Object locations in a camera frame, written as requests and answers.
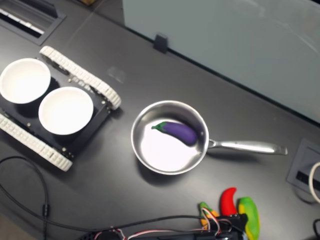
red pepper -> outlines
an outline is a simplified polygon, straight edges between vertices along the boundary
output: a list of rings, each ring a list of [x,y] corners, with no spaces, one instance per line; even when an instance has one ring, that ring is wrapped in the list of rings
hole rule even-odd
[[[221,215],[229,216],[237,214],[233,200],[236,190],[237,189],[235,187],[230,187],[222,193],[220,200]]]

eggplant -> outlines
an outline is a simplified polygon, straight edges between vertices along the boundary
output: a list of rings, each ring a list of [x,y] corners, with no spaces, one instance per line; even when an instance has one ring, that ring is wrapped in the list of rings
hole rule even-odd
[[[152,126],[151,129],[157,129],[162,133],[173,136],[188,146],[194,145],[197,141],[196,132],[191,127],[181,123],[164,121]]]

white bowl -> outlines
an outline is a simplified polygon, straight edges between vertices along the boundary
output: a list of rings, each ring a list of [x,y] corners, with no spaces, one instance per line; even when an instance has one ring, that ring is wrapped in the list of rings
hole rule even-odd
[[[40,98],[51,81],[50,70],[42,61],[23,58],[10,63],[0,75],[0,94],[14,104]]]
[[[83,129],[93,112],[91,97],[77,87],[67,86],[45,96],[39,107],[39,120],[50,133],[69,135]]]

black table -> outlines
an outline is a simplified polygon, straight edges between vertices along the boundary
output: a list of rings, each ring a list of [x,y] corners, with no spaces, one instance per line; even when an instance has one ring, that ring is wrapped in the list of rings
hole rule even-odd
[[[261,223],[260,239],[308,239],[318,205],[302,202],[286,177],[302,138],[320,144],[320,129],[259,97],[174,55],[162,54],[151,43],[69,1],[57,1],[67,14],[45,45],[52,46],[104,79],[121,96],[113,113],[68,172],[40,157],[48,183],[52,220],[98,228],[168,215],[198,215],[197,203],[218,209],[219,197],[237,187],[235,198],[250,196]],[[0,70],[10,62],[37,56],[41,47],[0,27]],[[110,69],[122,72],[120,79]],[[286,145],[287,156],[211,151],[192,171],[173,177],[151,173],[134,155],[132,123],[149,104],[185,102],[199,111],[217,140],[259,140]],[[0,132],[0,157],[21,154]],[[19,201],[41,213],[43,192],[30,167],[12,160],[0,168],[0,181]],[[304,198],[311,196],[300,192]],[[0,210],[40,239],[42,222],[0,193]],[[195,220],[170,220],[125,229],[193,228]],[[72,240],[82,232],[49,226],[52,239]]]

stainless steel saucepan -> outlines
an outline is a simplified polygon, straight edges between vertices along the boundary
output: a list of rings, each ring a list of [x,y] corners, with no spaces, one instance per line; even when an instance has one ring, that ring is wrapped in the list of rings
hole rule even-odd
[[[152,129],[161,122],[175,122],[192,127],[198,140],[187,146],[168,134]],[[179,101],[160,101],[146,107],[135,119],[131,144],[140,162],[164,175],[177,175],[197,166],[211,148],[227,148],[260,154],[286,155],[287,148],[260,141],[216,141],[209,139],[207,125],[191,106]]]

